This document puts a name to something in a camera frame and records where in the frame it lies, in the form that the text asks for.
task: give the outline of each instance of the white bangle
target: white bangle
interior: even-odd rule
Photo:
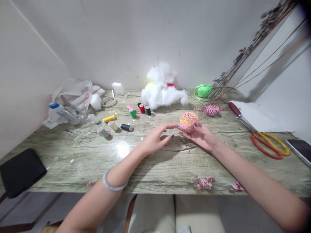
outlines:
[[[128,182],[126,182],[124,185],[122,185],[122,186],[120,186],[120,187],[112,187],[112,186],[110,186],[110,185],[108,184],[108,182],[107,182],[107,174],[108,174],[108,172],[109,172],[110,170],[111,170],[111,168],[108,169],[108,170],[104,173],[104,175],[103,175],[103,183],[104,183],[104,185],[106,186],[106,188],[109,189],[110,191],[114,191],[114,192],[120,191],[120,190],[124,189],[124,188],[127,186]]]
[[[112,100],[112,102],[109,103],[109,104],[107,104],[107,105],[105,105],[105,103],[106,103],[107,101],[109,101],[109,100]],[[117,100],[116,100],[113,96],[109,96],[109,97],[104,98],[104,99],[101,101],[101,105],[102,105],[103,107],[111,107],[111,106],[113,106],[116,102],[117,102]]]

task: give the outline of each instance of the white stuffing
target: white stuffing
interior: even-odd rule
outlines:
[[[177,90],[167,87],[168,83],[174,83],[177,73],[171,71],[169,64],[161,62],[159,67],[152,67],[147,73],[147,78],[152,79],[154,85],[142,90],[142,101],[152,110],[161,106],[170,106],[177,102],[188,104],[188,95],[185,90]]]

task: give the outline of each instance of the black thread spool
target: black thread spool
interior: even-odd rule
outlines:
[[[125,131],[128,131],[128,132],[131,132],[133,127],[132,126],[129,126],[129,125],[126,125],[126,124],[121,124],[120,125],[120,128],[125,130]]]
[[[146,109],[147,115],[150,116],[151,115],[150,106],[146,106],[145,109]]]

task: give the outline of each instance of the thread spool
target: thread spool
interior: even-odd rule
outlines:
[[[104,118],[103,121],[104,121],[105,123],[107,123],[107,122],[109,122],[109,121],[111,121],[111,120],[114,120],[114,119],[116,119],[116,117],[115,117],[114,115],[112,115],[112,116],[109,116],[109,117]]]
[[[150,106],[146,106],[146,112],[147,112],[147,115],[151,115],[151,109],[150,109]]]
[[[103,136],[104,138],[109,137],[109,133],[106,130],[104,130],[104,128],[102,128],[102,127],[99,127],[97,129],[97,132],[99,135]]]
[[[109,121],[108,125],[114,130],[117,131],[118,130],[118,126],[113,122],[113,121]]]
[[[121,124],[121,125],[120,125],[120,128],[123,129],[123,130],[125,130],[125,131],[129,131],[129,132],[131,132],[132,129],[133,129],[132,126],[129,126],[129,125],[126,125],[126,124]]]
[[[99,119],[94,114],[89,114],[87,117],[94,124],[97,124],[99,122]]]
[[[130,110],[130,109],[134,109],[134,108],[133,108],[132,106],[129,106],[129,105],[128,105],[127,109]]]
[[[195,113],[186,112],[180,117],[180,128],[184,132],[191,132],[194,130],[194,123],[199,124],[199,117]]]
[[[139,109],[142,114],[146,113],[145,106],[143,104],[139,105]]]
[[[130,115],[132,116],[132,118],[136,117],[135,110],[132,108],[130,109]]]

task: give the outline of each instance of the pink yellow yarn ball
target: pink yellow yarn ball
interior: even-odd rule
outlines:
[[[199,117],[195,113],[186,112],[180,117],[180,128],[185,132],[194,130],[194,123],[199,124]]]

